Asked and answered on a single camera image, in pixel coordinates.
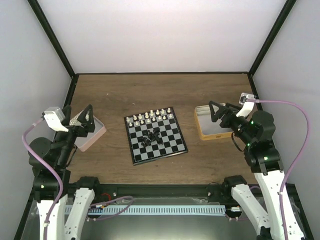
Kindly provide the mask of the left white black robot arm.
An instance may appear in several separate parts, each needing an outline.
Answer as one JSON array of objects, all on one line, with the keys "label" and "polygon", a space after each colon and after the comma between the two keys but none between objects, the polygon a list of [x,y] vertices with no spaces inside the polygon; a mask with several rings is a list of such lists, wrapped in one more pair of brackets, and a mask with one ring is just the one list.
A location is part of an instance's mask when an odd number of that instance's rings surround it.
[{"label": "left white black robot arm", "polygon": [[[65,217],[71,175],[67,169],[68,160],[76,140],[95,130],[92,105],[89,104],[75,122],[71,120],[71,110],[70,105],[48,108],[22,135],[34,175],[32,190],[39,214],[41,240],[79,240],[90,205],[102,196],[97,177],[81,177],[76,182],[71,211]],[[41,122],[46,122],[56,132],[54,140],[38,137],[27,143],[27,134]]]}]

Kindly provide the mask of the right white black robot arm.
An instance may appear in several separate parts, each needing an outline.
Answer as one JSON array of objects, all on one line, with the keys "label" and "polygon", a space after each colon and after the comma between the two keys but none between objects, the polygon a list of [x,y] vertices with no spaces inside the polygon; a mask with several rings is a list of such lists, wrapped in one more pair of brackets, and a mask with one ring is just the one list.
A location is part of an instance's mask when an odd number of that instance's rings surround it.
[{"label": "right white black robot arm", "polygon": [[229,202],[235,200],[240,205],[258,240],[304,240],[305,234],[288,196],[281,157],[273,143],[274,118],[270,113],[258,110],[248,120],[251,112],[248,105],[254,102],[254,99],[247,99],[238,112],[234,112],[228,103],[208,103],[211,121],[220,120],[221,128],[231,129],[245,144],[244,158],[258,182],[265,206],[258,202],[240,175],[225,178],[223,198]]}]

